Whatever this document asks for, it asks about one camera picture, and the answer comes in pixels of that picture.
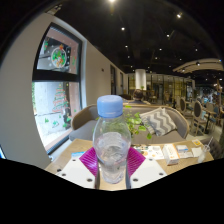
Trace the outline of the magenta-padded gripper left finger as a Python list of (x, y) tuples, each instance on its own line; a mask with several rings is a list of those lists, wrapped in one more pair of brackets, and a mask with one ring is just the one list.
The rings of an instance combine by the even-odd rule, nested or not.
[(69, 162), (57, 175), (81, 187), (98, 189), (100, 174), (94, 148), (86, 152), (72, 153)]

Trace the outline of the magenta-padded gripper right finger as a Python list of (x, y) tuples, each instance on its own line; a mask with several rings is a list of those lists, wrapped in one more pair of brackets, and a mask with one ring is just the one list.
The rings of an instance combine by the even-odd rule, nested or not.
[(145, 158), (134, 148), (130, 148), (126, 163), (126, 188), (146, 186), (166, 176), (166, 172), (153, 158)]

